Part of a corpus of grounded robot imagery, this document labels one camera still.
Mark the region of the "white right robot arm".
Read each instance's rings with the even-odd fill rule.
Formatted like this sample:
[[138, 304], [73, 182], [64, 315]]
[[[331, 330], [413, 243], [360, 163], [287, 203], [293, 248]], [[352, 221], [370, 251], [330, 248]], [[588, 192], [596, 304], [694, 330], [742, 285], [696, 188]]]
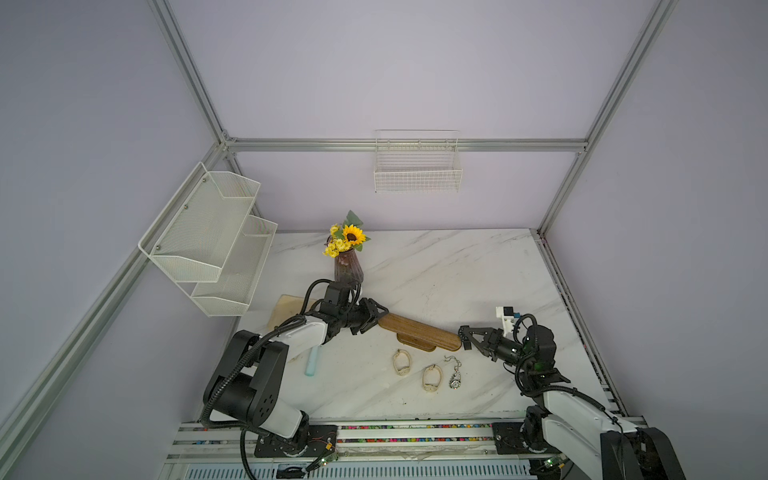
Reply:
[[458, 329], [463, 348], [502, 362], [524, 397], [534, 401], [518, 437], [531, 452], [551, 447], [591, 479], [684, 479], [669, 437], [640, 427], [572, 387], [556, 366], [554, 332], [530, 313], [499, 307], [501, 328]]

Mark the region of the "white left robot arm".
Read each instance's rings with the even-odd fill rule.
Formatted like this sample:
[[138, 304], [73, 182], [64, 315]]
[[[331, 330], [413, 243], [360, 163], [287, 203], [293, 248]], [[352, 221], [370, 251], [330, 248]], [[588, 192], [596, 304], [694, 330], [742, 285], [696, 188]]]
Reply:
[[204, 390], [199, 423], [208, 430], [240, 431], [240, 460], [249, 479], [256, 477], [246, 449], [249, 433], [292, 458], [313, 445], [321, 446], [308, 465], [292, 465], [280, 472], [288, 479], [306, 478], [336, 454], [337, 432], [315, 437], [309, 415], [283, 402], [280, 390], [289, 360], [328, 343], [344, 329], [363, 334], [389, 313], [361, 291], [357, 281], [318, 279], [307, 288], [297, 313], [265, 334], [240, 330], [227, 344]]

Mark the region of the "wooden watch stand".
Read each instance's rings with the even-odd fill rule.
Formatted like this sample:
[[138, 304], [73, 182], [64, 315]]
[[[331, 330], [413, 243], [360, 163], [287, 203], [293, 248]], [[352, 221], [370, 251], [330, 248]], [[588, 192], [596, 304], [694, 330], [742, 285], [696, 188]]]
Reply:
[[382, 317], [378, 325], [387, 331], [394, 332], [401, 344], [425, 352], [432, 352], [437, 348], [455, 352], [462, 346], [462, 341], [456, 333], [393, 313]]

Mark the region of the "beige wrist watch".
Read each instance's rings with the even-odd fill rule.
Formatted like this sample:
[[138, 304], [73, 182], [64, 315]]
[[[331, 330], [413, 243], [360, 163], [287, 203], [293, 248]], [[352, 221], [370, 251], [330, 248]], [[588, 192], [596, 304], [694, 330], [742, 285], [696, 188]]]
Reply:
[[422, 371], [422, 389], [427, 393], [437, 392], [443, 381], [443, 371], [437, 364], [431, 364]]
[[398, 349], [392, 357], [392, 364], [398, 376], [406, 376], [412, 368], [412, 357], [408, 351]]

